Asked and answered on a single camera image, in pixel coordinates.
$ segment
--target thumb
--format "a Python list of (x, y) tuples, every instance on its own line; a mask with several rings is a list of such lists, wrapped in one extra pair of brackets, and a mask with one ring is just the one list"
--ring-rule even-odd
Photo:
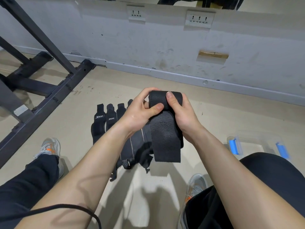
[(172, 92), (166, 93), (166, 100), (168, 104), (172, 107), (174, 112), (177, 112), (181, 109), (181, 105), (178, 103), (178, 100), (176, 99), (176, 97), (173, 95)]
[(147, 112), (148, 118), (151, 118), (157, 114), (159, 114), (164, 108), (164, 105), (162, 103), (158, 103), (151, 108), (145, 110)]

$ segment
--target person's right hand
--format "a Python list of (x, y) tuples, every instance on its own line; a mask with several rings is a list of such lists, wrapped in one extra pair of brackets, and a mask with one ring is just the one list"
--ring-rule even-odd
[(204, 127), (200, 124), (187, 96), (183, 93), (182, 97), (181, 106), (172, 92), (166, 93), (167, 102), (175, 112), (178, 127), (181, 129), (185, 139), (194, 144), (194, 137)]

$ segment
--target forearm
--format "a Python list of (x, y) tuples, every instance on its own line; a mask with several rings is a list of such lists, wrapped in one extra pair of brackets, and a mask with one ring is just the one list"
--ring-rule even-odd
[[(127, 138), (128, 132), (116, 123), (33, 209), (64, 203), (95, 211)], [(16, 228), (86, 228), (89, 220), (82, 211), (56, 209), (24, 218)]]
[(304, 228), (305, 219), (203, 127), (194, 146), (234, 228)]

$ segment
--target baseboard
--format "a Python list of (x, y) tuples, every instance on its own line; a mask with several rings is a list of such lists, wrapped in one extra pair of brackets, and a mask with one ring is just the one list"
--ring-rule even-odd
[[(46, 51), (41, 49), (29, 48), (29, 47), (22, 47), (22, 46), (15, 46), (20, 52), (28, 53), (28, 54), (38, 54), (40, 51)], [(227, 91), (227, 92), (235, 92), (239, 94), (249, 95), (249, 96), (256, 96), (261, 98), (266, 98), (270, 100), (277, 100), (281, 102), (286, 102), (290, 104), (297, 104), (301, 106), (305, 106), (305, 96), (297, 96), (293, 94), (271, 91), (262, 88), (254, 88), (239, 84), (232, 84), (222, 81), (210, 80), (200, 77), (194, 77), (189, 75), (182, 75), (178, 73), (172, 73), (167, 71), (161, 71), (156, 69), (150, 69), (140, 66), (132, 66), (122, 63), (116, 62), (109, 62), (105, 61), (104, 59), (99, 58), (91, 58), (79, 55), (72, 55), (72, 54), (65, 54), (65, 57), (69, 61), (73, 62), (82, 62), (84, 59), (89, 59), (92, 63), (97, 65), (104, 65), (109, 69), (125, 71), (140, 75), (147, 75), (155, 78), (171, 80), (179, 83), (191, 84), (195, 86), (205, 87), (205, 88), (213, 88), (217, 90)]]

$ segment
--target sneaker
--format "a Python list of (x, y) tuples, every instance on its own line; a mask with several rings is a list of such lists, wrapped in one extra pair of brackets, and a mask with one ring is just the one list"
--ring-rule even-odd
[[(38, 154), (35, 154), (33, 157), (33, 160), (38, 158), (41, 154), (48, 154), (48, 155), (56, 155), (60, 157), (60, 143), (56, 138), (47, 138), (43, 141), (40, 151)], [(58, 162), (58, 168), (59, 168), (59, 177), (61, 178), (63, 176), (64, 167), (63, 163), (59, 159)]]
[(177, 229), (189, 229), (186, 223), (186, 216), (185, 216), (186, 203), (192, 197), (204, 191), (206, 188), (207, 188), (207, 181), (205, 180), (202, 174), (196, 173), (191, 177), (188, 183), (188, 187), (186, 189), (184, 205), (180, 211)]

